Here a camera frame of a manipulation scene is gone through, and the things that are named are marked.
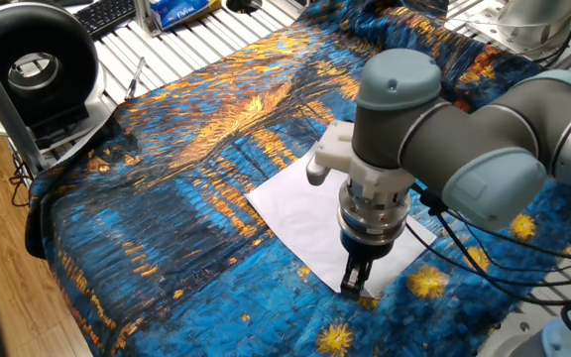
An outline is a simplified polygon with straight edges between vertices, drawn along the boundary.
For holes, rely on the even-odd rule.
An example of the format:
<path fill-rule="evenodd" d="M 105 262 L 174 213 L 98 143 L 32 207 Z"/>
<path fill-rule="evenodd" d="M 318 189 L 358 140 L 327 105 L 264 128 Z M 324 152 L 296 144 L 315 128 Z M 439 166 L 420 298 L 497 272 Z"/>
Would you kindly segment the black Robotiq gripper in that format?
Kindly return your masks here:
<path fill-rule="evenodd" d="M 342 235 L 341 244 L 349 256 L 340 285 L 341 294 L 346 297 L 358 297 L 364 291 L 366 281 L 369 280 L 372 261 L 387 256 L 391 252 L 394 242 L 371 245 Z"/>

